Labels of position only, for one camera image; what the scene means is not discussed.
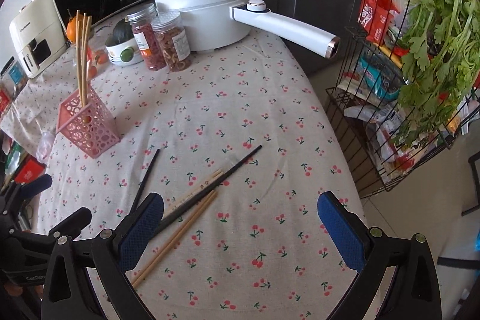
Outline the black chopstick gold tip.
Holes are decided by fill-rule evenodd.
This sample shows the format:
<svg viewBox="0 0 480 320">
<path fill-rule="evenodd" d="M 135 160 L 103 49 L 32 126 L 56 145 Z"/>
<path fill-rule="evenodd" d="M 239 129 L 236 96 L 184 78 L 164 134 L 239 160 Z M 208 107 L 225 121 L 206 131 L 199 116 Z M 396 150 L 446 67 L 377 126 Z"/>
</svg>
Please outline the black chopstick gold tip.
<svg viewBox="0 0 480 320">
<path fill-rule="evenodd" d="M 233 173 L 235 173 L 240 168 L 241 165 L 243 165 L 250 157 L 255 156 L 262 148 L 263 146 L 261 145 L 257 146 L 249 154 L 247 154 L 246 157 L 244 157 L 239 162 L 237 162 L 234 166 L 228 169 L 218 179 L 215 179 L 212 184 L 208 185 L 207 188 L 202 190 L 199 194 L 194 196 L 189 201 L 185 202 L 185 204 L 183 204 L 177 210 L 172 212 L 168 217 L 163 218 L 159 226 L 155 229 L 153 236 L 159 235 L 162 231 L 168 228 L 175 220 L 180 218 L 185 212 L 189 211 L 193 206 L 201 202 L 203 198 L 208 196 L 213 190 L 215 190 L 218 186 L 220 186 L 226 179 L 228 179 Z"/>
</svg>

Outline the pale printed bamboo chopstick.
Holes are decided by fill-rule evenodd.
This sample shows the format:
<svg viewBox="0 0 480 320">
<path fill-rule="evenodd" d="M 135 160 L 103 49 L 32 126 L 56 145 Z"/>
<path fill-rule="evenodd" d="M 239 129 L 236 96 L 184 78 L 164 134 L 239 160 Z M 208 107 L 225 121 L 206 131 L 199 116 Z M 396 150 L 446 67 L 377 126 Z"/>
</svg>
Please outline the pale printed bamboo chopstick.
<svg viewBox="0 0 480 320">
<path fill-rule="evenodd" d="M 202 190 L 208 187 L 208 185 L 212 184 L 215 179 L 218 179 L 221 175 L 223 174 L 222 170 L 217 170 L 208 178 L 204 179 L 199 185 L 197 185 L 195 188 L 192 190 L 188 191 L 188 193 L 185 193 L 183 196 L 180 197 L 179 200 L 173 202 L 167 210 L 164 212 L 163 216 L 166 218 L 168 217 L 172 212 L 177 210 L 180 206 L 185 204 L 185 202 L 189 201 L 192 199 L 194 196 L 199 194 Z"/>
</svg>

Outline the pink perforated utensil holder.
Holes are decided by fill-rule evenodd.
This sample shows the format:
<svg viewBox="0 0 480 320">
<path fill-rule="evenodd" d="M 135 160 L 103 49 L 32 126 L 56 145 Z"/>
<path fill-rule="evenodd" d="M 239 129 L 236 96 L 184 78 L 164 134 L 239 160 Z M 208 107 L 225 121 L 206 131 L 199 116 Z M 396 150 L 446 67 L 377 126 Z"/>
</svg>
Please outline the pink perforated utensil holder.
<svg viewBox="0 0 480 320">
<path fill-rule="evenodd" d="M 61 133 L 83 153 L 98 158 L 120 142 L 116 121 L 89 85 L 87 103 L 83 106 L 79 92 L 74 91 L 58 106 L 55 133 Z"/>
</svg>

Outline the red label glass jar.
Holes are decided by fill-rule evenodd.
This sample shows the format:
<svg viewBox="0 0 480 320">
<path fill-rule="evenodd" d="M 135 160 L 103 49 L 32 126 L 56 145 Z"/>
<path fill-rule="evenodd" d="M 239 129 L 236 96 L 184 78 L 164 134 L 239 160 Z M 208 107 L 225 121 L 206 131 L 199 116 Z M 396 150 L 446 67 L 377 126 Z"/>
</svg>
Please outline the red label glass jar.
<svg viewBox="0 0 480 320">
<path fill-rule="evenodd" d="M 8 110 L 10 105 L 10 95 L 3 88 L 0 88 L 0 116 Z"/>
</svg>

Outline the blue label glass jar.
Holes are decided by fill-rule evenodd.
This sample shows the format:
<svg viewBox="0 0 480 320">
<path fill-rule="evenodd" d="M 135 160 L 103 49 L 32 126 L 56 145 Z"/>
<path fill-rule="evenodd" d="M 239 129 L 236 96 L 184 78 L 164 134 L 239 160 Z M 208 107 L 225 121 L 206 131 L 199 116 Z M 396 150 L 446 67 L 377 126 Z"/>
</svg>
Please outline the blue label glass jar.
<svg viewBox="0 0 480 320">
<path fill-rule="evenodd" d="M 14 57 L 10 57 L 1 69 L 1 83 L 12 99 L 15 99 L 28 82 L 22 66 Z"/>
</svg>

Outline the clear jar with tangerines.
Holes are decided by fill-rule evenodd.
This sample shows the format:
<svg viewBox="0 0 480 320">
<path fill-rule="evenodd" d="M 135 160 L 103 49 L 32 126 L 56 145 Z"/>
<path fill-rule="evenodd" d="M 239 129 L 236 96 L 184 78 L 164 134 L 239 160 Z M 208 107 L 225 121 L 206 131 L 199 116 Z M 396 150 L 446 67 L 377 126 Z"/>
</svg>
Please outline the clear jar with tangerines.
<svg viewBox="0 0 480 320">
<path fill-rule="evenodd" d="M 109 64 L 104 42 L 105 40 L 97 35 L 93 35 L 89 39 L 87 45 L 87 80 L 92 80 L 103 73 Z"/>
</svg>

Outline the cream air fryer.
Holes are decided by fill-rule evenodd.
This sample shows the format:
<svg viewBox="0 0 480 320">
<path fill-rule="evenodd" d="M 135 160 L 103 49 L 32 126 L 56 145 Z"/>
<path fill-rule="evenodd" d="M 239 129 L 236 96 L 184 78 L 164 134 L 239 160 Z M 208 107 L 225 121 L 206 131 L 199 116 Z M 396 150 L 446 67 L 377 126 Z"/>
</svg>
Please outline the cream air fryer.
<svg viewBox="0 0 480 320">
<path fill-rule="evenodd" d="M 32 0 L 10 22 L 9 32 L 25 74 L 33 79 L 67 49 L 54 0 Z"/>
</svg>

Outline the orange fruit on coaster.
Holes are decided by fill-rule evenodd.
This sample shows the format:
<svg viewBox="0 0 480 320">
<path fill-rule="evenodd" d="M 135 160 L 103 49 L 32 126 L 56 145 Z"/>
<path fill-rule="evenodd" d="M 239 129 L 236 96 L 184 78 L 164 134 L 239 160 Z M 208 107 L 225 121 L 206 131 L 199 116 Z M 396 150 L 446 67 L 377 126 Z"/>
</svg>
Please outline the orange fruit on coaster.
<svg viewBox="0 0 480 320">
<path fill-rule="evenodd" d="M 76 32 L 79 31 L 81 28 L 82 28 L 82 15 L 79 14 L 76 16 L 72 16 L 72 18 L 70 18 L 70 20 L 68 21 L 67 27 L 66 27 L 67 38 L 68 40 L 70 40 L 72 44 L 75 44 L 77 42 Z"/>
</svg>

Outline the dark green squash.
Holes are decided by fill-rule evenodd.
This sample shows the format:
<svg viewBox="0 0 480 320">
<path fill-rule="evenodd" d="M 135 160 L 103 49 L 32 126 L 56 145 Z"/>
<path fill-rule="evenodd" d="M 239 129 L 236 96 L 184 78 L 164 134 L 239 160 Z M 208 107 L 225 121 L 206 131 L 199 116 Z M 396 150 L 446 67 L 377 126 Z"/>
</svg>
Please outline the dark green squash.
<svg viewBox="0 0 480 320">
<path fill-rule="evenodd" d="M 134 37 L 131 25 L 126 19 L 119 21 L 112 31 L 112 34 L 106 40 L 105 46 L 117 46 L 123 44 L 128 40 L 133 39 Z"/>
</svg>

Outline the tall jar red dried fruit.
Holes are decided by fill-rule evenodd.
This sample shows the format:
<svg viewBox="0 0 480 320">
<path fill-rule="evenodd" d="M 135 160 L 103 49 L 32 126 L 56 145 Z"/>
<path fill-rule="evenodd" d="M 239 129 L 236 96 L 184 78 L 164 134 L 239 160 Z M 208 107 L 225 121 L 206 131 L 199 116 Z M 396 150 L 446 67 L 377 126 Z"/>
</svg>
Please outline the tall jar red dried fruit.
<svg viewBox="0 0 480 320">
<path fill-rule="evenodd" d="M 138 8 L 134 13 L 127 15 L 127 21 L 137 42 L 137 48 L 145 65 L 151 71 L 158 71 L 166 67 L 162 50 L 151 26 L 151 22 L 156 16 L 157 10 L 153 3 Z"/>
</svg>

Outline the short jar dried slices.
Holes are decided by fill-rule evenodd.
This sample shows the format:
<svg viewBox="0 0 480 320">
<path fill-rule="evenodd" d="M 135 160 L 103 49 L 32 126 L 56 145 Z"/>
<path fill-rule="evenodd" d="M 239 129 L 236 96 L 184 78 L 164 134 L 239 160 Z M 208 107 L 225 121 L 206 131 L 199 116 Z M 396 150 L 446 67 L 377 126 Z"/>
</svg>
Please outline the short jar dried slices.
<svg viewBox="0 0 480 320">
<path fill-rule="evenodd" d="M 170 71 L 183 71 L 191 64 L 191 48 L 179 11 L 160 12 L 151 27 Z"/>
</svg>

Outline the green leafy celery bunch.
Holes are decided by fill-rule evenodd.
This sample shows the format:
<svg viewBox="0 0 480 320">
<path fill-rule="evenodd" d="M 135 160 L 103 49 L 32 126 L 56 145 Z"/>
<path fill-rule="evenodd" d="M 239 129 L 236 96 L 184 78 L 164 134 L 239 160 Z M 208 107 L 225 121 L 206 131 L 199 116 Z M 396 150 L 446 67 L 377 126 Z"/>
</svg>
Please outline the green leafy celery bunch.
<svg viewBox="0 0 480 320">
<path fill-rule="evenodd" d="M 420 0 L 408 22 L 395 139 L 411 145 L 452 119 L 479 74 L 479 0 Z"/>
</svg>

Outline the white electric cooking pot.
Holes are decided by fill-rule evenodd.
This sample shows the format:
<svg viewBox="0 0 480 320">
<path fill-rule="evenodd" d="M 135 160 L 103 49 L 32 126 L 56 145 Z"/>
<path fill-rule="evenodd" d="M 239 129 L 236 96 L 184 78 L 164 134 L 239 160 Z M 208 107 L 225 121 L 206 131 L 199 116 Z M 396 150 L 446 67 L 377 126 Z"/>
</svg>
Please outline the white electric cooking pot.
<svg viewBox="0 0 480 320">
<path fill-rule="evenodd" d="M 252 28 L 271 32 L 323 58 L 335 56 L 340 38 L 272 12 L 263 0 L 154 0 L 158 12 L 181 13 L 190 48 L 209 51 L 243 39 Z"/>
</svg>

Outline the red snack package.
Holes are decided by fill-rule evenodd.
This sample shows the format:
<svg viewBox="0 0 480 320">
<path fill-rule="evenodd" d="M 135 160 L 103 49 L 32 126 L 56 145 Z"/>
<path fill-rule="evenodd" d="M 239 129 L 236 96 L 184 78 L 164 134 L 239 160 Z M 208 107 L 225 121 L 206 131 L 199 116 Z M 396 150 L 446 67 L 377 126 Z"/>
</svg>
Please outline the red snack package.
<svg viewBox="0 0 480 320">
<path fill-rule="evenodd" d="M 357 21 L 367 32 L 366 40 L 380 46 L 388 27 L 398 14 L 393 0 L 361 0 Z"/>
</svg>

